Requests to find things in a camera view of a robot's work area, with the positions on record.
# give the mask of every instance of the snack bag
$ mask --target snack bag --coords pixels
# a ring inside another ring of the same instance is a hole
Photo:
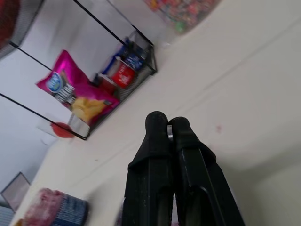
[[[63,193],[41,189],[31,202],[22,222],[23,226],[50,226],[63,201]]]
[[[119,103],[104,90],[93,87],[66,50],[61,53],[53,71],[36,85],[88,125],[92,119],[108,113]]]

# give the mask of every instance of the black metal wire rack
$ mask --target black metal wire rack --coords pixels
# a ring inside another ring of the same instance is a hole
[[[15,30],[7,44],[0,49],[0,60],[10,54],[11,52],[18,50],[26,54],[31,59],[38,62],[43,67],[47,68],[51,71],[50,67],[43,64],[41,61],[33,57],[32,55],[28,54],[26,51],[22,50],[22,43],[32,25],[34,22],[35,17],[39,13],[39,10],[41,9],[44,0],[20,0],[20,9],[18,13],[18,18],[15,25]],[[112,35],[118,42],[120,42],[123,46],[127,48],[127,44],[118,37],[112,30],[110,30],[105,24],[103,24],[95,15],[93,15],[85,6],[83,6],[78,0],[73,0],[75,4],[77,4],[82,10],[84,10],[92,19],[94,19],[101,27],[103,27],[110,35]],[[134,81],[126,88],[126,89],[119,89],[119,98],[120,98],[120,104],[122,104],[123,101],[125,101],[150,75],[153,75],[157,72],[157,65],[156,65],[156,59],[154,54],[154,45],[153,43],[144,36],[132,23],[130,23],[131,26],[135,29],[133,35],[131,35],[131,40],[134,41],[139,47],[145,49],[147,48],[148,55],[145,59],[142,59],[141,56],[138,53],[135,53],[135,51],[131,50],[134,54],[137,55],[137,57],[143,61],[143,67],[141,70],[139,70],[136,73]],[[86,136],[83,136],[82,134],[72,131],[70,129],[66,129],[57,122],[49,119],[48,117],[43,116],[42,114],[39,114],[38,112],[30,109],[29,107],[24,106],[23,104],[11,99],[10,97],[0,93],[1,97],[4,97],[5,99],[12,101],[13,103],[19,105],[20,107],[32,112],[33,114],[41,117],[42,119],[72,133],[73,135],[77,136],[80,139],[87,140],[88,137],[92,134],[92,132],[98,128],[98,126],[104,122],[104,120],[109,117],[115,110],[112,110],[110,113],[106,115],[102,115],[93,126],[89,127],[89,131]]]

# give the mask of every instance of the potato chip bag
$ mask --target potato chip bag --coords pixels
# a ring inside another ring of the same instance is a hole
[[[103,89],[92,86],[66,50],[59,56],[51,73],[36,85],[88,125],[93,124],[100,115],[108,113],[119,103]]]

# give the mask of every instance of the food packaging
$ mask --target food packaging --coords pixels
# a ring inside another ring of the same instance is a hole
[[[135,71],[127,64],[121,62],[119,69],[111,80],[122,88],[126,88],[135,77]]]
[[[82,226],[87,216],[87,201],[42,188],[25,213],[22,226]]]
[[[51,73],[36,85],[52,95],[77,117],[91,126],[114,109],[119,101],[103,89],[92,86],[69,53],[64,50]]]

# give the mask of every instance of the red object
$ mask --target red object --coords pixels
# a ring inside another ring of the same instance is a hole
[[[202,2],[202,11],[208,12],[214,3],[214,0],[205,0]]]
[[[0,0],[0,49],[11,39],[20,9],[20,0]]]
[[[110,83],[106,79],[102,80],[102,82],[99,85],[99,88],[104,89],[108,94],[111,94],[111,95],[113,95],[113,93],[116,90],[116,86],[114,86],[112,83]]]
[[[94,123],[92,122],[94,117],[107,114],[120,102],[106,91],[93,86],[66,50],[60,54],[48,76],[38,81],[36,85],[88,125]],[[94,111],[92,106],[87,105],[87,102],[93,100],[99,101],[99,107],[94,108]]]
[[[169,3],[170,3],[172,6],[178,6],[178,5],[180,5],[181,0],[170,0]]]
[[[131,83],[131,81],[134,79],[134,76],[135,71],[125,63],[121,62],[119,69],[111,77],[111,79],[120,87],[125,88]]]
[[[188,11],[193,15],[199,14],[201,10],[202,10],[202,5],[198,2],[194,2],[188,6]]]
[[[63,193],[42,188],[25,213],[23,225],[50,226],[63,202]]]
[[[69,129],[69,130],[72,130],[71,127],[65,123],[62,123],[62,122],[56,122],[56,124],[60,125],[61,127],[64,127],[65,129]],[[61,137],[61,138],[73,138],[74,135],[66,130],[64,130],[63,128],[55,125],[55,124],[51,124],[51,127],[52,127],[52,130],[53,132],[58,136],[58,137]]]

